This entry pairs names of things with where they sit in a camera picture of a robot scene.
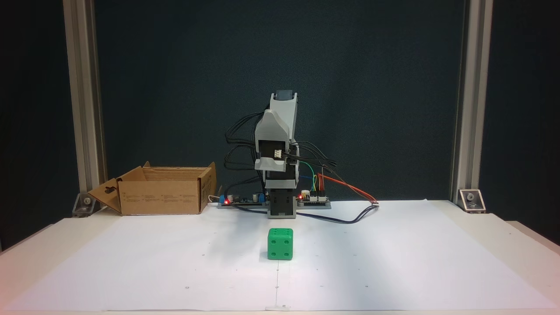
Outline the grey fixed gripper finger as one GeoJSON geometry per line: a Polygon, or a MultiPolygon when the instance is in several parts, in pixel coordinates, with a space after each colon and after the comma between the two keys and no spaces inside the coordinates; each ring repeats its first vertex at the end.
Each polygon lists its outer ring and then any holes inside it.
{"type": "Polygon", "coordinates": [[[257,140],[288,140],[289,127],[274,110],[266,109],[256,126],[257,140]]]}

